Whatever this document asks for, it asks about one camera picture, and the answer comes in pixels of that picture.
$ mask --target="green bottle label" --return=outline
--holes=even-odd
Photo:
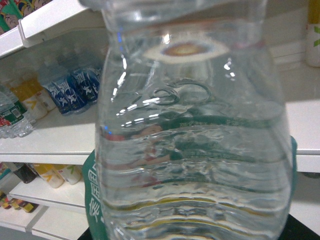
[[[13,106],[7,111],[1,112],[0,115],[3,116],[5,120],[9,121],[11,125],[16,124],[24,118],[16,106]]]
[[[21,114],[25,114],[27,112],[27,109],[22,105],[20,101],[16,101],[14,103],[15,107],[19,110]]]

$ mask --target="white bottle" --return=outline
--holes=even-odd
[[[0,92],[0,115],[6,120],[8,126],[6,134],[9,138],[24,137],[33,131],[30,122],[2,92]]]
[[[70,185],[74,185],[81,179],[81,173],[75,165],[54,164],[54,168]]]

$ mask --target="colorful packaging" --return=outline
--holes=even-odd
[[[306,63],[320,67],[320,0],[309,0],[306,30]]]
[[[80,114],[88,109],[88,107],[86,107],[88,102],[82,97],[77,89],[71,87],[74,85],[73,81],[74,79],[68,74],[65,77],[60,77],[53,84],[66,96],[73,113]]]
[[[5,32],[8,32],[9,30],[10,28],[6,24],[6,21],[1,14],[0,15],[0,35],[4,34]]]
[[[29,0],[34,10],[38,10],[44,5],[50,3],[52,0]]]
[[[99,82],[97,76],[89,69],[78,69],[72,73],[76,86],[82,96],[89,103],[96,103],[98,100]]]
[[[16,199],[16,203],[20,208],[22,208],[26,213],[32,213],[39,206],[38,204],[24,201],[21,199]]]
[[[15,28],[19,24],[19,19],[22,19],[22,15],[9,0],[0,0],[0,16],[10,29]]]
[[[33,168],[39,176],[54,189],[60,187],[64,183],[64,179],[57,170],[54,169],[52,164],[34,163]]]
[[[21,16],[25,17],[35,11],[31,2],[28,0],[10,0],[12,5],[15,5]]]
[[[0,180],[4,176],[6,176],[9,172],[10,172],[10,169],[3,162],[0,162]]]
[[[48,92],[39,84],[36,78],[29,79],[24,83],[32,90],[32,93],[36,95],[40,102],[44,104],[48,112],[57,107]]]
[[[28,85],[14,81],[10,90],[26,106],[34,119],[38,120],[47,115],[46,106],[37,98],[36,94],[33,94]]]
[[[14,208],[14,210],[20,210],[20,206],[17,204],[17,199],[12,198],[9,202],[9,205]]]
[[[54,168],[69,184],[73,185],[81,179],[81,173],[75,165],[54,164]]]
[[[9,199],[7,196],[3,197],[1,200],[0,200],[0,206],[3,208],[3,209],[10,209],[11,206],[9,205]]]
[[[66,116],[72,113],[70,103],[60,89],[58,89],[52,82],[44,84],[43,87],[47,90],[62,115]]]

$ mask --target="white shelf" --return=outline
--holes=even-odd
[[[85,209],[85,183],[83,179],[74,185],[64,182],[58,188],[50,187],[40,177],[28,184],[19,183],[9,195],[35,204],[73,211],[81,214]]]
[[[14,29],[0,35],[0,58],[24,48],[19,29]]]
[[[320,178],[312,179],[298,174],[290,214],[320,235]]]
[[[95,148],[96,109],[69,116],[54,109],[31,134],[0,139],[0,162],[82,165]]]
[[[90,28],[105,28],[100,12],[93,12],[77,0],[54,0],[0,36],[0,58],[65,33]]]
[[[0,226],[26,232],[29,224],[32,224],[33,219],[42,210],[42,208],[42,206],[38,206],[34,212],[28,213],[22,209],[15,210],[13,207],[10,209],[3,209],[0,207]]]
[[[49,207],[31,232],[50,240],[77,240],[88,227],[85,214]]]

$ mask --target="green label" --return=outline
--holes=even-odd
[[[25,114],[27,112],[27,109],[22,105],[20,101],[16,101],[14,103],[15,107],[19,110],[21,114]]]
[[[0,17],[10,29],[15,28],[19,24],[19,19],[22,19],[20,12],[18,12],[9,0],[2,0],[0,4]]]
[[[320,27],[314,26],[314,32],[315,32],[316,34],[320,34]],[[314,46],[314,47],[316,47],[316,46],[318,46],[318,45],[320,45],[320,39],[318,39],[317,41],[315,41],[315,42],[313,43],[313,46]]]
[[[82,167],[85,185],[85,211],[93,240],[108,240],[100,203],[100,187],[96,170],[95,151],[86,159]]]
[[[9,31],[10,28],[6,24],[6,21],[4,20],[3,16],[0,15],[0,35],[4,34],[5,32]]]
[[[24,116],[20,113],[16,106],[0,113],[0,115],[2,115],[5,120],[8,120],[11,125],[16,124],[24,118]]]

